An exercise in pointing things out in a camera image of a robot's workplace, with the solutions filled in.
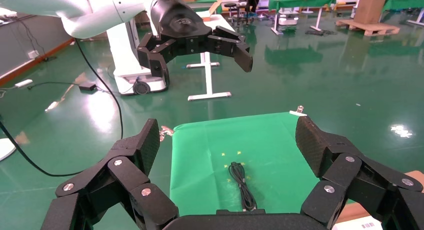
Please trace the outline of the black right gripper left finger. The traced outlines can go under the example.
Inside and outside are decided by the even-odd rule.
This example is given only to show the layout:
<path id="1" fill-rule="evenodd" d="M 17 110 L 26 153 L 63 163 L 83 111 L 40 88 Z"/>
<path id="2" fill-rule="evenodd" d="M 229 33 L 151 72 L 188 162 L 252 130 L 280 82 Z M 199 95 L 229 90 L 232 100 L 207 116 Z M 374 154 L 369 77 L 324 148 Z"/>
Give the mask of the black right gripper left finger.
<path id="1" fill-rule="evenodd" d="M 150 118 L 140 133 L 116 141 L 101 161 L 57 187 L 42 229 L 91 230 L 118 204 L 139 229 L 164 229 L 179 210 L 149 179 L 159 147 L 158 122 Z"/>

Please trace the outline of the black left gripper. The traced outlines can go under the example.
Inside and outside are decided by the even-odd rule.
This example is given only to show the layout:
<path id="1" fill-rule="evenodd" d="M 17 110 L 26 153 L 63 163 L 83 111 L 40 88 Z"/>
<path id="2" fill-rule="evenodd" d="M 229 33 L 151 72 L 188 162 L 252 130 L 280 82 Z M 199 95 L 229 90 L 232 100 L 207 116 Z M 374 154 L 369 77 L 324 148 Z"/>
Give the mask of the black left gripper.
<path id="1" fill-rule="evenodd" d="M 212 30 L 183 0 L 156 0 L 150 20 L 157 36 L 146 33 L 136 47 L 138 62 L 153 77 L 170 85 L 167 63 L 176 55 L 203 52 L 231 57 L 246 73 L 253 68 L 253 57 L 245 36 L 222 26 Z"/>

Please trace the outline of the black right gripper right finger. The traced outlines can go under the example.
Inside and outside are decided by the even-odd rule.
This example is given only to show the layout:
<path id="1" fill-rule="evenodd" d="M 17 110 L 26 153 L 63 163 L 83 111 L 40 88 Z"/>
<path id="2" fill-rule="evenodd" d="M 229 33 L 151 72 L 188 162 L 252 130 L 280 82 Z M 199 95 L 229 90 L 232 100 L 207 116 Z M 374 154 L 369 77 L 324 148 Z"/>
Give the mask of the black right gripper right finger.
<path id="1" fill-rule="evenodd" d="M 298 118 L 295 142 L 318 178 L 302 215 L 331 229 L 352 200 L 384 230 L 423 229 L 424 187 L 418 180 L 365 156 L 346 137 L 321 130 L 308 116 Z"/>

